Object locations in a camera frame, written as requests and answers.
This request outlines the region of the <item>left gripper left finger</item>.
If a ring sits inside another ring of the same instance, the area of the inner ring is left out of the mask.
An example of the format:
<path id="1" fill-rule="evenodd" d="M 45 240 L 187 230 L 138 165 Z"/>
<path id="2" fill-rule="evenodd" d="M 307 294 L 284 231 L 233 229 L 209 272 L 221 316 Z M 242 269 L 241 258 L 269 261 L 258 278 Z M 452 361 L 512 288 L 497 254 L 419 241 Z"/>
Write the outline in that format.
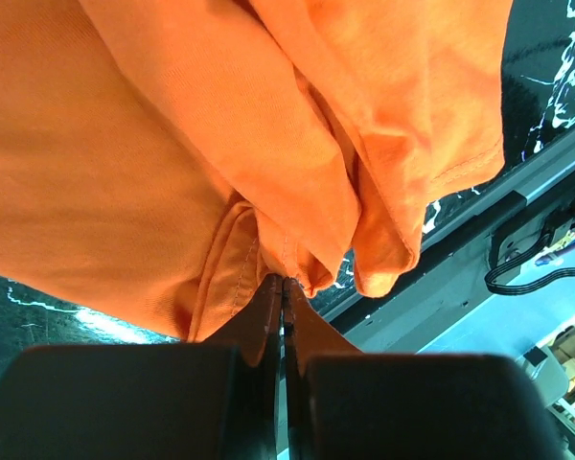
<path id="1" fill-rule="evenodd" d="M 205 340 L 231 353 L 219 454 L 275 459 L 283 279 L 268 275 L 248 304 Z"/>

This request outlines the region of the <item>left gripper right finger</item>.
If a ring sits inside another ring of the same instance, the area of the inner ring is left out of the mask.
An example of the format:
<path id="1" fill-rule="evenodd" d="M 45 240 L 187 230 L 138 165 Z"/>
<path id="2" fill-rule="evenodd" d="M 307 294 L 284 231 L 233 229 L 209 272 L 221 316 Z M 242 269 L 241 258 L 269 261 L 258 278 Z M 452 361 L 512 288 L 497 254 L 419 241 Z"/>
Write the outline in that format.
<path id="1" fill-rule="evenodd" d="M 287 384 L 287 435 L 291 459 L 315 459 L 321 390 L 313 370 L 321 358 L 361 354 L 311 306 L 297 280 L 283 281 L 283 326 Z"/>

